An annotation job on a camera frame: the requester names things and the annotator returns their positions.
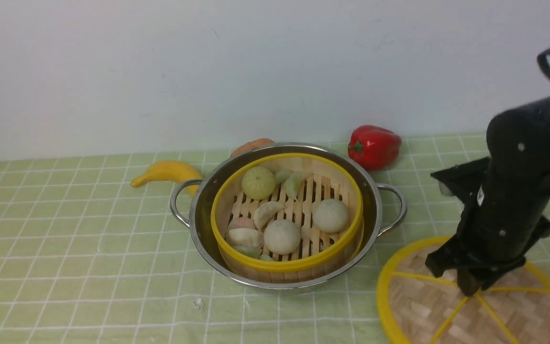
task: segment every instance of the dumpling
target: dumpling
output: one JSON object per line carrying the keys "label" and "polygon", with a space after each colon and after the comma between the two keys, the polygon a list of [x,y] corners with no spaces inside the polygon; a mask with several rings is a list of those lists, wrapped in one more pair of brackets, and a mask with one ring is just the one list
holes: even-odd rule
{"label": "dumpling", "polygon": [[278,255],[288,255],[301,243],[301,229],[290,220],[275,220],[264,230],[264,246]]}
{"label": "dumpling", "polygon": [[270,256],[265,255],[265,254],[261,254],[259,259],[260,260],[266,260],[266,261],[275,261],[275,260],[273,260],[273,258],[271,258]]}
{"label": "dumpling", "polygon": [[285,205],[275,201],[262,203],[252,215],[254,225],[256,225],[256,228],[262,229],[277,212],[282,211],[285,207]]}
{"label": "dumpling", "polygon": [[313,211],[313,221],[324,233],[338,233],[349,221],[349,209],[345,203],[334,198],[323,200]]}
{"label": "dumpling", "polygon": [[257,229],[233,228],[226,233],[226,242],[231,246],[261,247],[264,234]]}
{"label": "dumpling", "polygon": [[283,183],[284,181],[286,181],[286,179],[290,177],[291,173],[292,172],[290,172],[290,170],[278,170],[277,172],[275,172],[275,183]]}
{"label": "dumpling", "polygon": [[254,221],[247,217],[238,217],[229,224],[229,230],[233,228],[254,228]]}
{"label": "dumpling", "polygon": [[289,198],[297,201],[298,192],[301,190],[301,186],[303,186],[303,181],[309,178],[310,175],[309,172],[303,171],[294,171],[290,174],[290,177],[284,182],[284,190],[286,190]]}
{"label": "dumpling", "polygon": [[233,248],[235,248],[235,250],[253,259],[260,258],[260,255],[262,254],[262,248],[259,248],[259,247],[233,246]]}

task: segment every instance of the banana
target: banana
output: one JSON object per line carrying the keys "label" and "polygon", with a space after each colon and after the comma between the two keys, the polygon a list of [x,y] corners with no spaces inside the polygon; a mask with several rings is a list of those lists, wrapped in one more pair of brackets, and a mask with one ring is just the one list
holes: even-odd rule
{"label": "banana", "polygon": [[[131,181],[132,187],[140,187],[152,181],[172,181],[175,183],[185,182],[189,179],[202,179],[200,172],[183,161],[157,161],[150,165],[146,172]],[[198,185],[186,188],[190,196],[194,196]]]}

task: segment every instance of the white wall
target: white wall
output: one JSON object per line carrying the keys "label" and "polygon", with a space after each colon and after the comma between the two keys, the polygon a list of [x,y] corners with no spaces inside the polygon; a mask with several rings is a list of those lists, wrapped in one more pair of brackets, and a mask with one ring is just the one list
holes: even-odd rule
{"label": "white wall", "polygon": [[485,130],[550,0],[0,0],[0,160]]}

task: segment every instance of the black object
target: black object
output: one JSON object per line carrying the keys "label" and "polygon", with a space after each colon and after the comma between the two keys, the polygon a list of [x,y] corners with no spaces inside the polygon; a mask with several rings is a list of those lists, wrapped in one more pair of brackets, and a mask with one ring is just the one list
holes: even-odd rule
{"label": "black object", "polygon": [[[550,49],[537,61],[550,80],[547,57]],[[456,234],[425,264],[435,277],[456,269],[465,296],[523,266],[528,250],[550,235],[542,216],[550,200],[550,97],[495,116],[487,148],[490,157],[432,174],[464,210]]]}

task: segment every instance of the yellow steamer rim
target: yellow steamer rim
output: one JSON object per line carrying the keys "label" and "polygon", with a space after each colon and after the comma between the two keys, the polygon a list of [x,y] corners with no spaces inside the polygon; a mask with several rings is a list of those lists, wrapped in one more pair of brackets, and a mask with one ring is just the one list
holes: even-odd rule
{"label": "yellow steamer rim", "polygon": [[[430,337],[425,337],[423,335],[420,335],[421,331],[410,331],[410,328],[419,328],[419,325],[415,324],[412,325],[408,322],[408,319],[413,319],[413,321],[417,321],[417,323],[421,323],[424,326],[427,326],[426,324],[433,324],[433,319],[428,317],[421,317],[418,315],[418,313],[413,313],[411,311],[412,308],[421,308],[424,307],[423,305],[415,305],[415,301],[409,297],[406,298],[406,294],[402,291],[403,289],[400,288],[400,284],[398,285],[392,285],[394,279],[400,280],[415,280],[415,281],[426,281],[427,283],[432,283],[435,288],[433,289],[434,292],[432,292],[432,298],[434,298],[435,292],[442,291],[443,288],[450,288],[450,290],[457,290],[457,285],[455,281],[451,281],[445,277],[436,279],[432,275],[424,274],[424,272],[421,272],[421,269],[423,268],[423,260],[425,257],[421,255],[422,250],[430,249],[431,247],[437,247],[445,242],[449,237],[432,237],[429,239],[423,239],[416,242],[413,242],[412,244],[409,244],[408,246],[405,246],[398,252],[396,252],[385,264],[383,267],[379,280],[377,282],[377,288],[376,288],[376,306],[379,313],[379,318],[381,320],[381,324],[385,330],[386,335],[388,336],[389,340],[392,344],[414,344],[416,342],[421,343],[450,343],[450,340],[454,340],[452,338],[445,339],[444,337],[446,335],[449,335],[449,330],[452,328],[452,326],[455,325],[455,319],[458,314],[461,314],[465,311],[465,307],[471,302],[479,303],[482,305],[482,309],[485,309],[485,318],[491,318],[491,327],[500,328],[500,337],[504,338],[504,342],[511,343],[511,344],[524,344],[526,340],[523,340],[522,337],[519,338],[519,327],[521,327],[522,331],[526,330],[526,327],[528,326],[528,323],[525,325],[522,323],[522,316],[518,317],[517,320],[515,320],[515,324],[517,324],[517,328],[515,331],[513,331],[513,328],[508,328],[506,322],[502,320],[497,310],[502,310],[503,307],[506,309],[506,307],[510,307],[513,303],[502,303],[502,305],[498,305],[499,307],[495,308],[493,305],[493,299],[492,302],[489,302],[487,300],[487,297],[493,298],[495,296],[501,297],[501,298],[507,298],[507,294],[513,295],[513,298],[516,300],[520,299],[520,294],[528,293],[528,294],[542,294],[544,296],[550,297],[550,279],[548,276],[546,276],[539,268],[534,266],[533,264],[527,262],[523,268],[520,268],[516,270],[517,273],[522,272],[524,274],[524,278],[528,279],[528,277],[531,277],[533,280],[537,282],[539,287],[522,287],[517,286],[515,283],[513,285],[504,285],[503,287],[499,287],[498,285],[495,285],[490,290],[487,291],[480,291],[475,296],[472,296],[471,298],[459,296],[459,301],[453,302],[450,305],[457,304],[454,309],[452,309],[449,313],[445,312],[443,318],[438,318],[441,320],[441,322],[434,322],[434,324],[437,324],[438,326],[434,327],[435,331],[434,333],[430,333]],[[417,265],[417,263],[409,263],[408,265],[404,265],[404,262],[410,262],[418,260],[420,263],[420,266]],[[517,277],[512,277],[511,280],[523,280]],[[400,299],[405,299],[406,303],[404,306],[402,306],[404,309],[397,309],[396,307],[393,307],[391,304],[391,295],[397,295]],[[461,292],[454,291],[453,295],[461,294]],[[439,299],[439,301],[443,303],[447,303],[447,299]],[[531,299],[530,301],[528,299],[523,300],[523,302],[520,302],[521,304],[528,304],[531,303],[531,305],[535,306],[535,309],[531,313],[537,313],[539,311],[539,306],[544,305],[544,300],[536,301],[535,299]],[[524,313],[527,311],[527,309],[521,309],[519,310],[521,313]],[[545,314],[550,314],[550,309],[544,310]],[[472,313],[472,315],[465,315],[463,316],[464,319],[475,319],[476,322],[480,322],[481,320],[476,320],[474,318],[476,314]],[[463,320],[459,322],[458,324],[467,323],[467,320]],[[456,331],[452,331],[451,333],[454,334],[460,334],[463,335],[475,335],[476,332],[479,331],[485,331],[484,329],[487,328],[487,324],[484,322],[482,326],[471,326],[471,329],[463,329],[462,327],[457,327]],[[494,335],[493,332],[487,331],[486,333],[490,333],[491,335]],[[502,342],[502,338],[498,340],[494,340],[493,342]],[[541,342],[541,339],[533,340],[533,343]]]}
{"label": "yellow steamer rim", "polygon": [[[220,204],[220,200],[222,198],[222,194],[224,190],[226,190],[233,181],[236,180],[236,178],[239,178],[245,172],[247,172],[250,168],[261,165],[262,163],[266,163],[267,161],[274,161],[277,159],[282,158],[306,158],[306,159],[313,159],[317,161],[321,161],[322,163],[328,164],[332,166],[333,168],[336,168],[345,178],[347,178],[351,184],[351,187],[353,189],[354,198],[356,199],[356,202],[358,204],[358,209],[355,212],[353,216],[353,220],[351,221],[351,225],[349,226],[349,229],[343,233],[343,235],[340,237],[339,240],[337,240],[332,246],[326,248],[325,250],[318,252],[317,254],[311,255],[309,257],[303,257],[300,259],[295,259],[291,261],[264,261],[260,259],[254,259],[252,257],[248,257],[241,252],[238,252],[233,248],[231,245],[226,242],[224,237],[221,235],[220,230],[218,229],[218,224],[216,220],[216,214],[217,214],[217,205]],[[212,231],[213,235],[216,238],[216,241],[218,242],[218,246],[220,250],[223,250],[225,254],[229,255],[233,259],[235,259],[238,263],[241,263],[249,268],[254,268],[255,270],[260,270],[264,272],[276,272],[276,273],[283,273],[283,272],[297,272],[300,270],[306,270],[310,268],[314,268],[316,266],[319,266],[320,264],[323,264],[330,259],[333,259],[338,254],[342,253],[345,246],[349,244],[349,242],[354,238],[354,235],[356,232],[360,229],[362,224],[362,196],[360,193],[360,187],[358,186],[358,183],[352,178],[351,174],[347,172],[344,168],[339,166],[338,164],[334,163],[333,161],[330,161],[328,159],[325,159],[323,157],[319,157],[312,154],[306,154],[306,153],[282,153],[282,154],[275,154],[270,155],[268,157],[264,157],[261,159],[257,159],[253,161],[252,163],[249,163],[233,174],[222,184],[222,187],[218,190],[218,193],[216,194],[213,206],[211,210],[211,224],[212,224]],[[361,247],[362,240],[358,243],[358,248],[356,249],[356,252],[354,252],[354,257],[358,253],[358,250]]]}

